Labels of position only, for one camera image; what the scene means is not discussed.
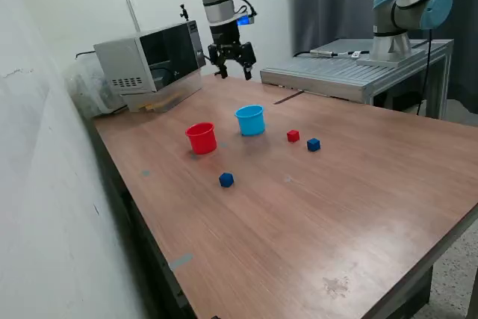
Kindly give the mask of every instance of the metal rack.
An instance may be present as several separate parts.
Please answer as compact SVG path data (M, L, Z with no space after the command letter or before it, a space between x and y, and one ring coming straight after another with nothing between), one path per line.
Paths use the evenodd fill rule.
M415 61L397 68L358 65L352 58L319 58L301 55L261 71L265 84L334 96L373 105L373 98L426 68L428 42L411 40L423 49ZM371 39L341 39L315 50L328 52L370 51ZM446 111L453 40L433 40L430 56L426 115L442 119Z

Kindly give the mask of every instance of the white wall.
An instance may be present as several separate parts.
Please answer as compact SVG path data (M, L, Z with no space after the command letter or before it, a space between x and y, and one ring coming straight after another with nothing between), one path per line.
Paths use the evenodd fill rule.
M0 318L146 318L62 80L21 0L0 7Z
M241 41L251 41L258 71L291 55L290 13L288 0L249 0L259 16L256 23L241 29ZM133 0L143 30L180 22L180 4L185 4L190 18L199 25L203 48L212 43L201 0ZM94 43L134 32L125 0L25 0L59 67L64 69L77 52L92 49ZM231 63L230 74L243 76L242 69ZM205 71L212 72L208 66Z

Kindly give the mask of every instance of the blue cube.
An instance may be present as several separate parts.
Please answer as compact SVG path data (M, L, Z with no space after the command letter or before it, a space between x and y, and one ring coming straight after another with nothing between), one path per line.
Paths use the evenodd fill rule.
M307 141L307 149L310 152L318 151L320 149L320 141L317 138Z
M219 177L219 183L221 184L221 186L229 188L234 183L234 177L232 177L231 173L223 173Z

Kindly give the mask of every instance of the gray curtain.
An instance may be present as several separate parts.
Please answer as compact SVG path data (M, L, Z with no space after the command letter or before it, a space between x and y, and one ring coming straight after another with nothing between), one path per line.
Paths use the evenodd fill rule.
M373 0L294 0L294 51L305 51L338 38L373 37ZM454 0L449 19L435 39L454 39L449 98L478 113L478 0ZM426 36L411 33L413 39Z

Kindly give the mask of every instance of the floor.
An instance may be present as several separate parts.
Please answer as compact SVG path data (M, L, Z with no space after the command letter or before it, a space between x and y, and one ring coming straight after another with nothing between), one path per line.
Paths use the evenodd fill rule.
M468 112L455 100L448 101L446 119L478 126L478 114ZM422 308L414 318L465 318L477 268L478 221L435 264L430 304Z

